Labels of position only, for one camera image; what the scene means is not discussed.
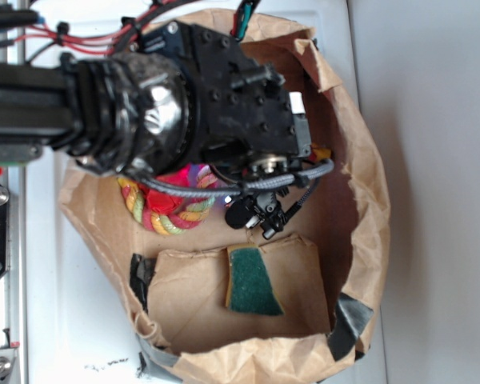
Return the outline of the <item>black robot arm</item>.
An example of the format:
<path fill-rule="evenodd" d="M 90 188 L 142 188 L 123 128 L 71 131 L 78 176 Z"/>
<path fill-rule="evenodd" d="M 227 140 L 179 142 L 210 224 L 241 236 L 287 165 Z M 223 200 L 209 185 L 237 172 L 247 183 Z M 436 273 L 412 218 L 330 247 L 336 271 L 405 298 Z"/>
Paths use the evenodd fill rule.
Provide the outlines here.
<path fill-rule="evenodd" d="M 32 10 L 0 6 L 0 32 L 28 27 L 64 46 L 54 68 L 0 63 L 0 168 L 24 166 L 44 148 L 85 171 L 116 176 L 135 220 L 163 235 L 197 226 L 217 197 L 232 198 L 235 229 L 259 225 L 272 238 L 302 207 L 283 210 L 292 186 L 307 194 L 330 171 L 310 160 L 306 116 L 269 63 L 240 42 L 251 2 L 224 34 L 178 20 L 149 30 L 154 5 L 124 21 L 107 51 L 85 51 L 60 24 Z"/>

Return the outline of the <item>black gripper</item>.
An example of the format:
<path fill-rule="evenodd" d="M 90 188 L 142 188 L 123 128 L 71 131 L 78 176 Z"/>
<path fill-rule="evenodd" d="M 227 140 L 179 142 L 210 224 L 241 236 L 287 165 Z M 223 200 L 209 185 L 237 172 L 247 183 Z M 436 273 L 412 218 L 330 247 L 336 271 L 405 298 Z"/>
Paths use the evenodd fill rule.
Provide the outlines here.
<path fill-rule="evenodd" d="M 303 168 L 310 129 L 303 113 L 293 113 L 284 77 L 271 64 L 246 56 L 233 37 L 197 24 L 169 22 L 141 42 L 155 68 L 168 62 L 182 91 L 163 172 L 201 163 L 233 180 L 254 180 Z M 233 199 L 225 220 L 235 230 L 260 226 L 270 240 L 284 230 L 290 212 L 275 192 L 260 192 Z"/>

